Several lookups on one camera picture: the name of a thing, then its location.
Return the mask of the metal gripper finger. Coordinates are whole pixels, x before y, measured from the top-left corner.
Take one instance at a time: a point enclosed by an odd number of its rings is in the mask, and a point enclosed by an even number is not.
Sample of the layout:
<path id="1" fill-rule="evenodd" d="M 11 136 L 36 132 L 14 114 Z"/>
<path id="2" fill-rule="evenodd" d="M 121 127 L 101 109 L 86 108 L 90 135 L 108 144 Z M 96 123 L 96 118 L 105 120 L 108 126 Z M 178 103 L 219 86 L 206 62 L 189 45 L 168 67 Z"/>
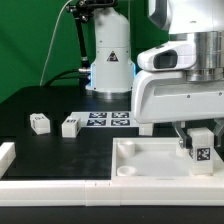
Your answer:
<path id="1" fill-rule="evenodd" d="M 172 123 L 175 132 L 179 136 L 179 145 L 181 148 L 190 149 L 191 148 L 191 137 L 185 131 L 185 122 L 176 121 Z"/>
<path id="2" fill-rule="evenodd" d="M 216 126 L 214 127 L 215 135 L 222 135 L 224 133 L 224 118 L 215 119 Z"/>

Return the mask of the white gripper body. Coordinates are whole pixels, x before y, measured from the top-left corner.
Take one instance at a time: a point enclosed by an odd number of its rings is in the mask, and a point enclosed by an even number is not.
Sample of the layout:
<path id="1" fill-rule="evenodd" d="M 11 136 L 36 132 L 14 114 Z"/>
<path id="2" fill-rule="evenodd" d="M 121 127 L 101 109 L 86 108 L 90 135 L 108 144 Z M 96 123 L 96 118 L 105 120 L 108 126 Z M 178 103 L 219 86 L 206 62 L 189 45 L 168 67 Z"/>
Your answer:
<path id="1" fill-rule="evenodd" d="M 182 71 L 140 71 L 131 111 L 139 124 L 224 118 L 224 80 L 187 83 Z"/>

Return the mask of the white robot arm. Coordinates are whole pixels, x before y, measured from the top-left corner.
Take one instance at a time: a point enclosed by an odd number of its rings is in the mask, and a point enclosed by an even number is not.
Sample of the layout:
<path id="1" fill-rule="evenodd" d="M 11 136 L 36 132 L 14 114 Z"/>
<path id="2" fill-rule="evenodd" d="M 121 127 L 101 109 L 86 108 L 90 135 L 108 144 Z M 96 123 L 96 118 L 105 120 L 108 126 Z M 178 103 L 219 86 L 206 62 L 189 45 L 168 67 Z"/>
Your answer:
<path id="1" fill-rule="evenodd" d="M 94 11 L 96 59 L 87 89 L 110 98 L 132 93 L 140 124 L 171 122 L 184 147 L 193 139 L 181 124 L 212 119 L 215 143 L 224 135 L 224 0 L 148 0 L 149 19 L 169 41 L 130 60 L 128 21 L 108 2 Z"/>

